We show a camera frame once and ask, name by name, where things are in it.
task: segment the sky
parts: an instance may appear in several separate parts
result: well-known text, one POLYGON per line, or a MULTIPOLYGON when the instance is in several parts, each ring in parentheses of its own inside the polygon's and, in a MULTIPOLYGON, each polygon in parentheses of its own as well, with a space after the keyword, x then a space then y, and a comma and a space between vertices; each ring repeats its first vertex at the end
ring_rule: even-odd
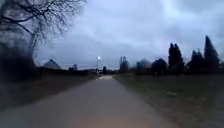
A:
POLYGON ((187 61, 192 50, 203 53, 205 35, 224 57, 222 0, 87 0, 62 36, 38 48, 41 65, 54 59, 61 67, 97 65, 118 68, 120 56, 130 63, 143 58, 167 60, 170 42, 187 61))

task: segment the street light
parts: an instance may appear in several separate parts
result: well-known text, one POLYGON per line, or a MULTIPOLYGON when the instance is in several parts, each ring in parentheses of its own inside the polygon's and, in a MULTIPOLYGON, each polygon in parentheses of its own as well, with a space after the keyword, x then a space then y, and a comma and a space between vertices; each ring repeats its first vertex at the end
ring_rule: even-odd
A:
POLYGON ((97 74, 99 73, 99 60, 101 59, 100 56, 97 56, 97 74))

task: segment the asphalt road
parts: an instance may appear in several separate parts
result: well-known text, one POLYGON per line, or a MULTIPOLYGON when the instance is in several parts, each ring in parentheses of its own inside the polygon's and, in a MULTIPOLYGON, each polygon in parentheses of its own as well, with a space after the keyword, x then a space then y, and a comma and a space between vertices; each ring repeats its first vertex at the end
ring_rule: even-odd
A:
POLYGON ((0 113, 0 128, 178 128, 111 76, 0 113))

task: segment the house roof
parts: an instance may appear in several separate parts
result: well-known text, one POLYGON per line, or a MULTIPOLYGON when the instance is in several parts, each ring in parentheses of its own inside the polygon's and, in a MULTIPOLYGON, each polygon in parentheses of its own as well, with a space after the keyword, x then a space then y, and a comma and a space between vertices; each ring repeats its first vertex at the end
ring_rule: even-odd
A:
POLYGON ((52 59, 50 59, 47 63, 45 63, 43 67, 50 69, 61 69, 61 67, 52 59))

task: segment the grass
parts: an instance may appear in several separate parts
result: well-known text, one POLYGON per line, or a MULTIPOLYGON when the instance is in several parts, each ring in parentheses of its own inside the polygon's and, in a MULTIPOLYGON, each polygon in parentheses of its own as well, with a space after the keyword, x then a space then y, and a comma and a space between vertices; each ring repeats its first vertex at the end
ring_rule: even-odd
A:
POLYGON ((94 78, 94 75, 44 75, 38 80, 7 85, 4 94, 0 96, 0 110, 36 102, 94 78))
POLYGON ((120 75, 115 78, 183 128, 223 126, 224 76, 120 75))

